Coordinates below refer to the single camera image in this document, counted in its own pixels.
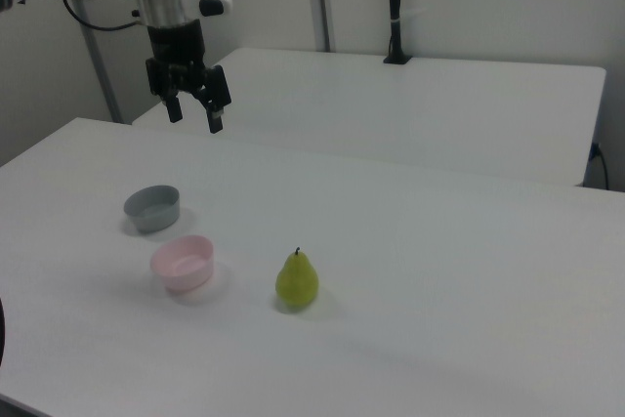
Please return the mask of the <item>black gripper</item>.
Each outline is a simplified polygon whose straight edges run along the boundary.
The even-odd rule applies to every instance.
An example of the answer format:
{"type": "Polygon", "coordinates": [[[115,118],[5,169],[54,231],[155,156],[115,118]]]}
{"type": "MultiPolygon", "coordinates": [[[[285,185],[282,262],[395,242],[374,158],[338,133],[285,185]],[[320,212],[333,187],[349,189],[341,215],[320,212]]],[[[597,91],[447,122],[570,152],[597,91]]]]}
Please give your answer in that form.
{"type": "Polygon", "coordinates": [[[221,66],[205,68],[200,20],[173,27],[147,28],[152,57],[146,61],[150,92],[165,105],[171,123],[183,119],[178,90],[193,93],[206,111],[210,133],[223,130],[230,104],[229,85],[221,66]]]}

